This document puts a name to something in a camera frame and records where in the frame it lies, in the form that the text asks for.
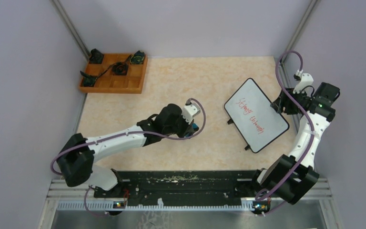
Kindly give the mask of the blue whiteboard eraser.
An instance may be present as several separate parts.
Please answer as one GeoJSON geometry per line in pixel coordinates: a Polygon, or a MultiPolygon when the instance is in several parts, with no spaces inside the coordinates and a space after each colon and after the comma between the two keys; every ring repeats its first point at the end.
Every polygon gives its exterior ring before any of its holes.
{"type": "Polygon", "coordinates": [[[188,134],[186,135],[186,137],[190,137],[192,135],[194,135],[196,132],[199,131],[199,126],[196,123],[193,123],[191,125],[191,129],[189,130],[188,134]]]}

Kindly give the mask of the small black-framed whiteboard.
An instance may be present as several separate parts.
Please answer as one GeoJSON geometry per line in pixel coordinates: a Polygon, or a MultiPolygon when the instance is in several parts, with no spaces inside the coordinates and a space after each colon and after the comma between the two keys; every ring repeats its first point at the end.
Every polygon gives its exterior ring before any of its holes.
{"type": "Polygon", "coordinates": [[[246,142],[245,150],[257,154],[289,129],[287,120],[271,107],[271,103],[252,78],[225,102],[227,123],[235,125],[246,142]]]}

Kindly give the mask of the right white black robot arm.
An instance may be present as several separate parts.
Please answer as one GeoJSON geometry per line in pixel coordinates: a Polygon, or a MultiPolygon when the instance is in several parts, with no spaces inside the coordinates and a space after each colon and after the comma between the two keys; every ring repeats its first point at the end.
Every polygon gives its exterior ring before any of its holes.
{"type": "Polygon", "coordinates": [[[256,200],[275,194],[293,205],[316,184],[319,174],[314,171],[315,153],[321,136],[336,115],[332,105],[339,96],[338,87],[321,83],[311,96],[303,89],[293,93],[287,88],[272,103],[278,113],[302,114],[302,117],[290,153],[279,157],[268,169],[259,170],[250,182],[249,190],[256,200]]]}

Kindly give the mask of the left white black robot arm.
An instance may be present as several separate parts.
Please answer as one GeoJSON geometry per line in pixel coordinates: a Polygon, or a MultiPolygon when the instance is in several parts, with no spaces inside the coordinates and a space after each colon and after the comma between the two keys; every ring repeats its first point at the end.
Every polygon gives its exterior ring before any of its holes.
{"type": "Polygon", "coordinates": [[[203,113],[199,104],[187,102],[184,107],[168,104],[159,114],[153,114],[135,125],[113,134],[84,137],[72,135],[52,165],[58,165],[68,187],[90,184],[106,191],[111,197],[119,197],[124,185],[116,171],[97,166],[96,162],[132,148],[145,147],[163,139],[187,140],[203,129],[194,122],[203,113]]]}

